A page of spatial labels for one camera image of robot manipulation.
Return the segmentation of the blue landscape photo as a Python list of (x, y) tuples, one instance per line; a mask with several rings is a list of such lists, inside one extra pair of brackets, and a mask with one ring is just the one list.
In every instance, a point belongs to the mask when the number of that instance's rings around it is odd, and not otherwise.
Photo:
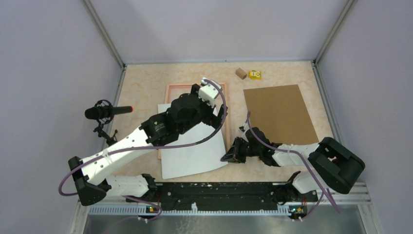
[[(200, 123), (168, 146), (184, 145), (200, 141), (214, 132), (214, 128)], [(219, 132), (208, 141), (199, 145), (160, 149), (158, 156), (161, 159), (162, 179), (172, 179), (190, 176), (216, 170), (226, 166), (221, 157), (226, 153), (225, 124)]]

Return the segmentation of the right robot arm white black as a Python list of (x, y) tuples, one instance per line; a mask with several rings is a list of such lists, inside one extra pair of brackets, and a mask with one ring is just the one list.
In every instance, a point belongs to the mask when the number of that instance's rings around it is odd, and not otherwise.
[(319, 188), (348, 194), (366, 168), (362, 159), (331, 137), (319, 143), (294, 145), (270, 142), (257, 127), (236, 137), (222, 162), (245, 163), (247, 157), (258, 157), (267, 166), (303, 166), (306, 172), (295, 172), (283, 184), (286, 196), (300, 200)]

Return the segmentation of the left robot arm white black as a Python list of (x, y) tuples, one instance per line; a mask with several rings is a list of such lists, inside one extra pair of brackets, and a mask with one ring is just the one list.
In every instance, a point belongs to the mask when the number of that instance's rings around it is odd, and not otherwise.
[[(71, 177), (76, 189), (72, 195), (78, 196), (83, 206), (94, 205), (112, 196), (134, 196), (151, 201), (156, 196), (157, 187), (149, 174), (117, 178), (112, 173), (155, 150), (200, 145), (220, 131), (226, 116), (227, 105), (221, 85), (208, 79), (194, 84), (190, 93), (180, 95), (166, 111), (151, 116), (124, 139), (92, 156), (69, 159), (70, 172), (59, 184), (58, 192), (66, 195), (62, 187)], [(214, 131), (199, 141), (173, 145), (201, 123)]]

